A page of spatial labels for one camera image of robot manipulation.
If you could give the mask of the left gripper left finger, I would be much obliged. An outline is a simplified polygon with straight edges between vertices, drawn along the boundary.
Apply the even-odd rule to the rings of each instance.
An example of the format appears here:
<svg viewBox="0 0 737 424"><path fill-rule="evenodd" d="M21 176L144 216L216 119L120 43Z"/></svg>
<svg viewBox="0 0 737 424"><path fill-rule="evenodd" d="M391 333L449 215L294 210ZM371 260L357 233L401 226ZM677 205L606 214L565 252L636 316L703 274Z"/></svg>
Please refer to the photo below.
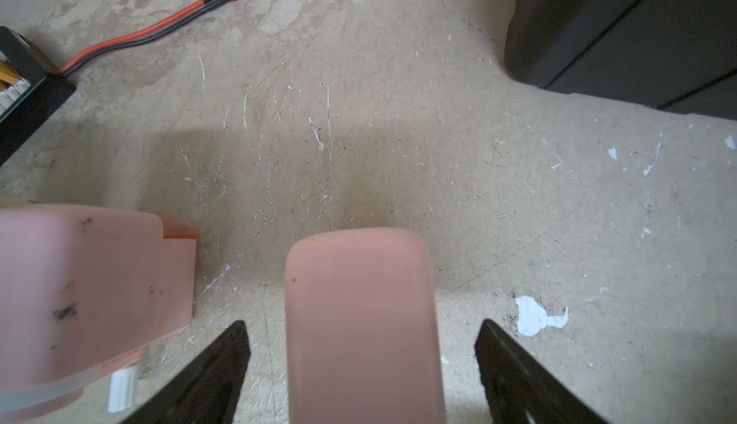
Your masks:
<svg viewBox="0 0 737 424"><path fill-rule="evenodd" d="M126 423L230 424L251 359L247 325L236 320Z"/></svg>

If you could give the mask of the pink sharpener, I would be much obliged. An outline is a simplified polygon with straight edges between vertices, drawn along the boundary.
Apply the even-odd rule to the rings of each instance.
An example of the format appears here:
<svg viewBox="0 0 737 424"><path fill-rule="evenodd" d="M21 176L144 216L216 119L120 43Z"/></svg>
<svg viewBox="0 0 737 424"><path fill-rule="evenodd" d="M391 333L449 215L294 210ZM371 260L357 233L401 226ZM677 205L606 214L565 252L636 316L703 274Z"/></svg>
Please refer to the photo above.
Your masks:
<svg viewBox="0 0 737 424"><path fill-rule="evenodd" d="M443 423L434 269L400 228L314 235L284 272L293 423Z"/></svg>
<svg viewBox="0 0 737 424"><path fill-rule="evenodd" d="M83 205L1 211L1 419L78 400L193 318L190 220Z"/></svg>

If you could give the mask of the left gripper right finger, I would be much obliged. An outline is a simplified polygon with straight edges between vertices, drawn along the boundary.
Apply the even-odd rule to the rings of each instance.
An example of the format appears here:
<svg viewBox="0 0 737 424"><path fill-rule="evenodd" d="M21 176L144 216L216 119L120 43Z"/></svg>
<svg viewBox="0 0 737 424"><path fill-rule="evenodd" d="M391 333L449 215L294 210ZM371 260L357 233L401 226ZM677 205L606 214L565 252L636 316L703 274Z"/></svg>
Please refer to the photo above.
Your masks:
<svg viewBox="0 0 737 424"><path fill-rule="evenodd" d="M606 424L493 320L474 348L494 423Z"/></svg>

